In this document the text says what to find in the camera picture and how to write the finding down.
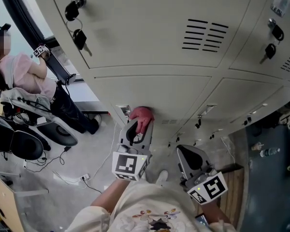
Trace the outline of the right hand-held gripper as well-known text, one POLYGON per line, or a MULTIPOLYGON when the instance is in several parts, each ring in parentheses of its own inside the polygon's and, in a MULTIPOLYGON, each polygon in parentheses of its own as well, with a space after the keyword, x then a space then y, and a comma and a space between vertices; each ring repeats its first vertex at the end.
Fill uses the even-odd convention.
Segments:
POLYGON ((203 150, 191 145, 178 145, 176 150, 182 173, 180 185, 198 204, 210 203, 228 191, 222 172, 214 168, 203 150))

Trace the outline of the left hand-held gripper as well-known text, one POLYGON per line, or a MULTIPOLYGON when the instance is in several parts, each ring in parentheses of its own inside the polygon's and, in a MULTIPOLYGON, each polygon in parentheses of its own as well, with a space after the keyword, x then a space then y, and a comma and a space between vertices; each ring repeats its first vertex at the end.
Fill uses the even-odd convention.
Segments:
POLYGON ((118 148, 112 159, 112 173, 118 179, 139 181, 149 166, 153 122, 149 122, 145 133, 136 133, 136 129, 135 118, 120 132, 118 148))

